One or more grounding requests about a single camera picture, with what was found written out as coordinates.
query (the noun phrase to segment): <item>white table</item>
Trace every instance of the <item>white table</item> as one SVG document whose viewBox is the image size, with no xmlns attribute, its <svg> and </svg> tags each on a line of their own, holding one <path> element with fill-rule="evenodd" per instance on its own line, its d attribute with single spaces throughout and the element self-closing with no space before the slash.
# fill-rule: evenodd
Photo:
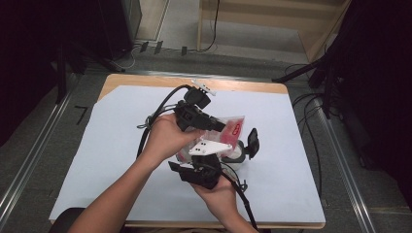
<svg viewBox="0 0 412 233">
<path fill-rule="evenodd" d="M 136 158 L 143 133 L 136 125 L 143 123 L 173 89 L 161 86 L 189 82 L 189 79 L 164 77 L 109 76 L 50 220 L 68 208 L 86 207 L 121 176 Z M 245 194 L 258 227 L 324 227 L 324 212 L 286 88 L 275 83 L 210 79 L 201 82 L 214 89 L 229 89 L 211 96 L 212 102 L 204 109 L 205 113 L 214 117 L 245 116 L 241 135 L 244 142 L 252 128 L 257 129 L 260 150 L 254 159 L 242 164 L 238 175 L 249 186 Z M 184 94 L 183 90 L 177 92 L 169 103 L 177 103 Z M 238 199 L 237 203 L 242 216 L 249 220 L 242 201 Z M 170 170 L 167 161 L 153 172 L 126 224 L 222 227 L 191 186 Z"/>
</svg>

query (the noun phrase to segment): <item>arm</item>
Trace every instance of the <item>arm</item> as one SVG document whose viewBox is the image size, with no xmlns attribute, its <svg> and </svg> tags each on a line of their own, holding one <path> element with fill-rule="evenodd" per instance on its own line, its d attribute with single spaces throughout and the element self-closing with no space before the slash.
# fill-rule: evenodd
<svg viewBox="0 0 412 233">
<path fill-rule="evenodd" d="M 230 232 L 257 232 L 237 211 L 236 193 L 230 181 L 223 176 L 218 184 L 209 190 L 192 184 L 194 191 L 205 201 L 209 211 Z"/>
<path fill-rule="evenodd" d="M 174 115 L 158 117 L 139 158 L 82 212 L 69 232 L 119 232 L 152 171 L 201 134 L 182 132 Z"/>
</svg>

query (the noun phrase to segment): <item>metal rail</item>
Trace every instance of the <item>metal rail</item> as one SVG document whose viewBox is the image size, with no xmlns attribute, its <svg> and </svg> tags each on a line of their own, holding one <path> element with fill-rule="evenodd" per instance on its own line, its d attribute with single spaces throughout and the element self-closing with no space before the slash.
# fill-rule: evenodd
<svg viewBox="0 0 412 233">
<path fill-rule="evenodd" d="M 70 77 L 73 80 L 73 84 L 70 85 L 66 96 L 60 102 L 60 104 L 55 105 L 51 111 L 51 115 L 47 119 L 45 125 L 37 136 L 36 141 L 34 142 L 30 152 L 27 154 L 24 162 L 22 163 L 20 169 L 18 170 L 15 178 L 10 184 L 9 188 L 3 195 L 0 202 L 0 232 L 3 230 L 6 225 L 7 219 L 12 213 L 13 208 L 15 207 L 18 198 L 23 192 L 28 180 L 30 179 L 31 174 L 33 173 L 42 153 L 49 141 L 49 138 L 52 135 L 53 130 L 57 126 L 61 116 L 66 109 L 66 106 L 70 100 L 73 89 L 79 83 L 79 79 L 73 74 Z"/>
<path fill-rule="evenodd" d="M 317 106 L 321 106 L 318 100 L 315 100 L 315 104 Z M 330 119 L 327 119 L 322 111 L 318 111 L 318 115 L 324 126 L 325 132 L 330 139 L 332 150 L 336 155 L 337 165 L 341 173 L 343 183 L 345 184 L 346 190 L 348 191 L 349 198 L 351 199 L 355 214 L 357 215 L 358 222 L 360 223 L 361 231 L 364 233 L 374 233 L 376 232 L 376 230 L 370 217 L 369 211 L 363 201 L 361 192 L 358 188 L 354 176 L 352 175 L 348 162 L 346 161 L 345 152 L 343 151 L 339 144 L 339 141 L 337 140 L 337 136 L 330 122 Z"/>
</svg>

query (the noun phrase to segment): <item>hand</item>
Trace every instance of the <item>hand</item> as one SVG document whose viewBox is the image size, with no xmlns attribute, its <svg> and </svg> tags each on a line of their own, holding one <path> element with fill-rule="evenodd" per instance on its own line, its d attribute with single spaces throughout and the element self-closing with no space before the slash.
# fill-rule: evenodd
<svg viewBox="0 0 412 233">
<path fill-rule="evenodd" d="M 220 176 L 218 184 L 212 190 L 192 183 L 191 186 L 204 200 L 209 211 L 223 224 L 226 219 L 239 215 L 236 192 L 225 177 Z"/>
<path fill-rule="evenodd" d="M 151 161 L 158 165 L 204 133 L 204 131 L 198 129 L 182 132 L 176 122 L 174 114 L 159 116 L 154 121 L 148 142 L 141 156 L 149 157 Z"/>
</svg>

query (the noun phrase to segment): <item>wooden table edge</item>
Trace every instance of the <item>wooden table edge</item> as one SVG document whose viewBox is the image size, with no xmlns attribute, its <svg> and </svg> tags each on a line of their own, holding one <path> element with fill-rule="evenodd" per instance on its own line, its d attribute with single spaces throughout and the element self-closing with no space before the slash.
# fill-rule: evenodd
<svg viewBox="0 0 412 233">
<path fill-rule="evenodd" d="M 201 83 L 206 84 L 214 90 L 233 90 L 233 91 L 255 91 L 288 94 L 288 89 L 281 83 L 257 83 L 249 81 L 233 81 L 225 79 L 202 78 L 201 75 L 196 77 Z M 102 99 L 108 93 L 120 85 L 141 85 L 141 86 L 162 86 L 177 87 L 181 84 L 191 83 L 190 78 L 186 77 L 167 77 L 167 76 L 148 76 L 148 75 L 109 75 L 100 92 L 98 100 Z"/>
</svg>

